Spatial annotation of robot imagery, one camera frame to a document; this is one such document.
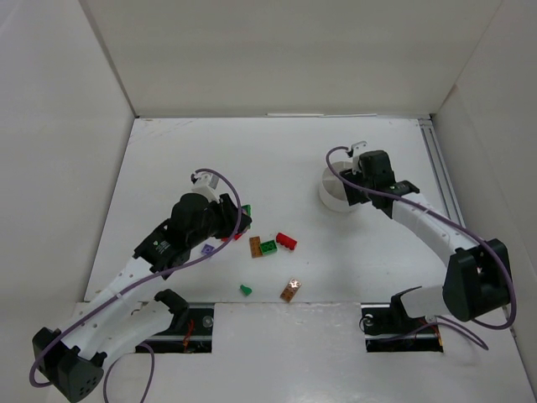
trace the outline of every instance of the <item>wire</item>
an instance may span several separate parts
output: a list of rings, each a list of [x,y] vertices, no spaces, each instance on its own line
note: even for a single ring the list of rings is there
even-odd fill
[[[412,332],[408,332],[406,334],[399,335],[399,336],[394,336],[392,338],[379,339],[379,342],[389,343],[389,342],[394,342],[396,340],[403,340],[403,339],[407,338],[408,336],[412,336],[413,334],[421,332],[422,330],[426,329],[427,327],[445,326],[445,327],[449,327],[451,330],[454,330],[455,332],[459,333],[461,336],[463,336],[467,340],[471,341],[472,343],[476,344],[478,347],[482,348],[483,350],[488,351],[488,345],[483,341],[483,339],[481,339],[478,335],[476,335],[476,333],[472,332],[467,327],[464,327],[460,323],[452,321],[451,319],[448,319],[447,317],[438,316],[438,319],[441,319],[441,320],[449,322],[449,323],[438,322],[438,321],[429,322],[429,323],[426,323],[423,326],[418,327],[417,329],[414,329]]]
[[[466,234],[468,237],[473,238],[477,243],[479,243],[487,251],[488,254],[491,255],[491,257],[493,258],[493,260],[496,263],[496,265],[502,271],[503,278],[505,279],[505,283],[507,285],[508,293],[509,293],[509,300],[511,302],[511,312],[509,313],[507,321],[502,325],[490,325],[488,323],[478,321],[477,319],[472,319],[472,321],[477,323],[478,325],[481,325],[481,326],[483,326],[483,327],[485,327],[487,329],[492,329],[492,330],[503,330],[503,329],[508,329],[509,327],[511,327],[511,325],[513,325],[514,320],[515,320],[515,318],[517,316],[516,295],[515,295],[515,292],[514,292],[513,282],[511,281],[511,277],[509,275],[509,272],[508,272],[507,268],[505,267],[505,264],[503,264],[502,260],[493,251],[493,249],[490,246],[488,246],[488,244],[485,241],[483,241],[481,239],[481,237],[479,237],[473,231],[464,228],[462,225],[457,224],[456,222],[453,222],[449,218],[446,218],[446,217],[438,214],[437,212],[433,212],[433,211],[427,209],[427,207],[422,206],[419,203],[416,203],[415,201],[405,199],[405,198],[403,198],[401,196],[392,195],[390,193],[385,193],[383,191],[375,191],[373,189],[368,189],[367,187],[358,186],[358,185],[355,185],[354,183],[348,181],[347,179],[342,177],[339,174],[339,172],[337,172],[337,170],[334,168],[334,166],[330,162],[330,156],[332,154],[334,154],[338,150],[348,151],[348,147],[339,146],[339,147],[335,147],[335,148],[331,149],[330,151],[328,151],[328,153],[326,154],[326,164],[328,165],[328,169],[331,171],[331,173],[337,179],[339,179],[341,182],[343,182],[345,185],[348,185],[348,186],[350,186],[350,187],[352,187],[354,189],[357,189],[359,191],[363,191],[363,192],[371,194],[371,195],[387,197],[388,199],[392,199],[392,200],[396,200],[398,202],[403,202],[403,203],[409,204],[412,207],[415,207],[415,208],[421,210],[422,212],[425,212],[425,213],[429,214],[430,216],[436,218],[440,222],[443,222],[444,224],[449,225],[450,227],[453,227],[453,228],[457,229],[461,233]]]
[[[240,208],[241,199],[240,199],[240,197],[239,197],[239,195],[237,193],[237,190],[232,185],[232,183],[227,180],[227,178],[224,175],[219,174],[215,170],[210,170],[209,168],[201,168],[201,169],[195,171],[196,174],[199,173],[199,172],[208,172],[208,173],[216,175],[220,179],[222,179],[226,183],[226,185],[229,187],[229,189],[232,191],[233,195],[235,196],[235,201],[237,203],[237,206],[238,206],[238,208]],[[194,264],[198,264],[198,263],[202,262],[203,260],[209,259],[211,256],[217,254],[222,249],[224,249],[233,240],[233,237],[237,234],[237,231],[238,231],[238,228],[239,228],[240,224],[241,224],[241,214],[237,214],[237,222],[235,222],[235,227],[233,228],[232,234],[230,235],[228,240],[226,242],[224,242],[222,245],[220,245],[218,248],[212,250],[209,254],[206,254],[205,256],[202,256],[201,258],[192,260],[191,262],[185,263],[185,264],[183,264],[181,266],[173,267],[171,269],[166,269],[164,271],[160,271],[160,272],[154,273],[152,275],[148,275],[147,277],[143,277],[142,279],[133,282],[131,285],[129,285],[129,286],[125,287],[124,289],[122,289],[121,291],[119,291],[119,295],[124,296],[130,290],[138,287],[139,285],[141,285],[141,284],[143,284],[143,283],[145,283],[147,281],[150,281],[150,280],[155,279],[155,278],[160,277],[160,276],[171,275],[172,273],[174,273],[177,270],[186,269],[187,267],[191,267]],[[39,353],[38,356],[35,358],[35,361],[32,364],[32,367],[30,368],[30,372],[29,372],[29,381],[30,381],[30,384],[34,388],[45,388],[47,386],[52,385],[51,382],[43,382],[42,383],[42,382],[38,382],[38,381],[35,380],[35,371],[39,367],[39,363],[41,363],[41,361],[43,361],[44,357],[49,353],[49,351],[56,344],[58,344],[65,336],[67,336],[68,334],[71,334],[75,329],[77,329],[82,323],[87,322],[89,319],[94,317],[97,313],[99,313],[103,309],[105,309],[108,306],[110,306],[114,301],[117,300],[117,298],[118,298],[117,296],[113,296],[108,301],[102,303],[100,306],[95,308],[93,311],[89,312],[87,315],[82,317],[80,320],[76,321],[74,324],[72,324],[71,326],[66,328],[60,335],[58,335],[54,340],[52,340],[52,342],[50,342],[45,348],[43,348],[43,351],[41,351],[41,353]]]
[[[145,385],[145,390],[143,391],[142,400],[140,401],[140,403],[144,403],[145,398],[147,397],[149,393],[149,387],[151,386],[151,381],[153,380],[153,375],[154,375],[154,351],[151,348],[151,346],[149,346],[146,343],[140,343],[139,347],[143,347],[146,350],[148,350],[149,355],[151,356],[151,371],[149,372],[148,383]],[[112,368],[117,363],[117,361],[114,364],[110,365],[110,368],[108,369],[107,374],[104,377],[104,382],[102,385],[102,397],[104,398],[105,403],[110,403],[110,400],[108,399],[108,394],[107,394],[108,377],[110,376],[110,371],[112,371]]]
[[[190,322],[188,324],[188,332],[183,338],[183,346],[185,347],[185,351],[184,351],[185,353],[186,353],[186,348],[188,347],[188,344],[190,342],[190,336],[192,336],[192,332],[194,332],[194,319],[190,319]]]

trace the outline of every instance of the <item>white backdrop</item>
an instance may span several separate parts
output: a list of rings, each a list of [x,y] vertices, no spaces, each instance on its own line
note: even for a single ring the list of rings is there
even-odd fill
[[[133,115],[78,2],[0,2],[0,390],[81,299]]]
[[[469,227],[508,245],[517,344],[537,387],[537,3],[506,0],[435,119]]]
[[[433,113],[500,0],[82,0],[137,114]]]

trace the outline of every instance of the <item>purple cable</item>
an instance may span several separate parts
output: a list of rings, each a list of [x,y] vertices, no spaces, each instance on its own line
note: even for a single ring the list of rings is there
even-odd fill
[[[482,348],[483,350],[488,351],[488,345],[483,341],[482,338],[480,338],[476,333],[472,332],[467,327],[462,326],[460,323],[457,323],[455,321],[452,321],[451,319],[448,319],[447,317],[441,317],[438,316],[439,319],[442,319],[443,321],[449,322],[429,322],[425,325],[418,327],[417,329],[414,329],[412,332],[408,332],[402,336],[394,336],[392,338],[383,338],[381,341],[382,343],[387,342],[394,342],[396,340],[403,340],[407,338],[408,336],[412,336],[413,334],[416,334],[417,332],[421,332],[422,330],[426,329],[427,327],[431,326],[445,326],[449,327],[451,330],[454,330],[455,332],[459,333],[464,338],[470,340],[472,343],[475,343],[478,347]]]
[[[226,185],[229,187],[229,189],[232,191],[233,195],[235,196],[235,201],[237,202],[237,206],[238,208],[240,208],[241,206],[241,199],[240,197],[238,196],[238,193],[237,193],[237,190],[235,189],[235,187],[233,187],[232,183],[230,181],[228,181],[226,179],[225,176],[219,174],[218,172],[216,172],[215,170],[210,170],[208,168],[201,168],[200,170],[196,170],[195,173],[197,174],[198,172],[209,172],[210,174],[213,174],[213,175],[216,175],[218,176],[220,179],[222,179]],[[238,214],[237,215],[237,222],[235,223],[235,228],[233,229],[233,232],[232,234],[229,236],[229,238],[227,239],[226,242],[224,242],[222,245],[220,245],[218,248],[214,249],[212,252],[210,252],[209,254],[206,254],[205,256],[199,258],[199,259],[195,259],[195,260],[192,260],[191,262],[188,262],[188,263],[185,263],[181,266],[177,266],[177,267],[172,267],[171,269],[166,269],[164,271],[160,271],[158,273],[154,273],[152,275],[148,275],[147,277],[143,277],[142,279],[138,280],[138,281],[135,281],[133,282],[131,285],[125,287],[124,289],[122,289],[120,292],[119,292],[119,295],[121,296],[124,296],[125,294],[127,294],[130,290],[138,287],[139,285],[145,283],[146,281],[149,281],[149,280],[152,280],[152,279],[155,279],[157,277],[160,277],[161,275],[162,276],[165,276],[165,275],[171,275],[173,272],[177,271],[177,270],[180,270],[180,269],[186,269],[187,267],[191,267],[193,266],[194,264],[198,264],[200,262],[202,262],[203,260],[207,260],[209,259],[211,256],[214,256],[215,254],[217,254],[218,252],[220,252],[222,249],[224,249],[233,239],[233,237],[235,237],[235,235],[237,235],[237,231],[238,231],[238,228],[239,226],[241,225],[241,214]],[[45,347],[43,349],[43,351],[35,358],[35,361],[34,363],[32,364],[32,367],[30,368],[30,373],[29,373],[29,381],[30,381],[30,384],[34,387],[34,388],[45,388],[47,386],[50,386],[52,385],[51,382],[44,382],[44,383],[40,383],[38,381],[35,380],[35,371],[37,370],[37,368],[39,367],[39,363],[41,361],[43,361],[44,359],[44,356],[47,355],[47,353],[56,345],[58,344],[61,339],[63,339],[65,336],[67,336],[68,334],[70,334],[71,332],[73,332],[76,328],[78,328],[82,323],[84,322],[87,322],[88,319],[91,319],[92,317],[94,317],[97,313],[99,313],[100,311],[102,311],[103,309],[105,309],[106,307],[110,306],[114,301],[117,300],[117,296],[113,296],[112,298],[110,298],[108,301],[102,303],[102,305],[98,306],[97,308],[95,308],[93,311],[89,312],[87,315],[85,315],[84,317],[82,317],[80,320],[76,321],[74,324],[72,324],[71,326],[69,326],[68,328],[66,328],[58,337],[56,337],[52,342],[50,342],[50,344],[47,345],[47,347]]]
[[[147,397],[147,395],[149,393],[149,387],[151,386],[151,381],[153,380],[153,374],[154,374],[154,351],[151,348],[151,346],[149,346],[146,343],[140,343],[139,347],[143,347],[146,350],[148,350],[149,355],[151,356],[151,371],[149,372],[148,383],[145,385],[145,391],[143,392],[142,400],[140,401],[140,403],[144,403],[145,398]],[[108,394],[107,394],[108,377],[110,376],[110,371],[112,371],[112,368],[114,367],[116,362],[114,364],[110,365],[110,368],[108,369],[107,374],[104,377],[104,382],[103,382],[103,385],[102,385],[102,397],[104,398],[105,403],[110,403],[110,400],[108,399]]]
[[[365,193],[369,193],[369,194],[372,194],[372,195],[375,195],[375,196],[387,197],[389,199],[393,199],[393,200],[396,200],[398,202],[403,202],[403,203],[409,204],[412,207],[415,207],[415,208],[421,210],[422,212],[425,212],[425,213],[429,214],[430,216],[436,218],[437,220],[443,222],[444,224],[449,225],[450,227],[453,227],[453,228],[457,229],[458,231],[460,231],[462,233],[465,233],[468,237],[473,238],[477,243],[479,243],[487,251],[488,254],[490,254],[492,256],[492,258],[494,259],[494,262],[498,265],[498,267],[502,271],[503,278],[505,279],[505,283],[507,285],[508,293],[509,293],[509,300],[511,301],[511,312],[509,313],[509,317],[507,318],[507,321],[503,325],[490,325],[488,323],[480,322],[480,321],[478,321],[476,319],[472,319],[472,321],[477,323],[478,325],[481,325],[483,327],[486,327],[487,329],[492,329],[492,330],[508,329],[511,325],[513,325],[514,319],[517,316],[517,300],[516,300],[516,295],[514,293],[513,282],[511,281],[511,277],[509,276],[509,272],[507,271],[507,268],[505,267],[505,264],[503,264],[502,260],[493,251],[493,249],[490,246],[488,246],[485,243],[485,241],[483,241],[473,231],[464,228],[462,225],[459,225],[456,222],[453,222],[449,218],[446,218],[446,217],[438,214],[437,212],[432,212],[431,210],[428,210],[425,206],[422,206],[419,203],[416,203],[415,201],[411,201],[411,200],[405,199],[405,198],[400,197],[400,196],[391,195],[389,193],[384,193],[383,191],[374,191],[373,189],[368,189],[367,187],[358,186],[358,185],[355,185],[354,183],[348,181],[347,179],[343,178],[341,175],[339,175],[339,172],[336,171],[336,169],[332,166],[332,164],[330,162],[330,156],[333,153],[335,153],[336,151],[339,151],[340,149],[348,151],[348,147],[345,147],[345,146],[339,146],[339,147],[335,147],[335,148],[331,149],[330,151],[328,151],[328,154],[326,154],[326,164],[328,165],[328,169],[331,171],[331,173],[337,179],[342,181],[344,184],[346,184],[346,185],[348,185],[348,186],[350,186],[350,187],[352,187],[354,189],[357,189],[359,191],[363,191]]]

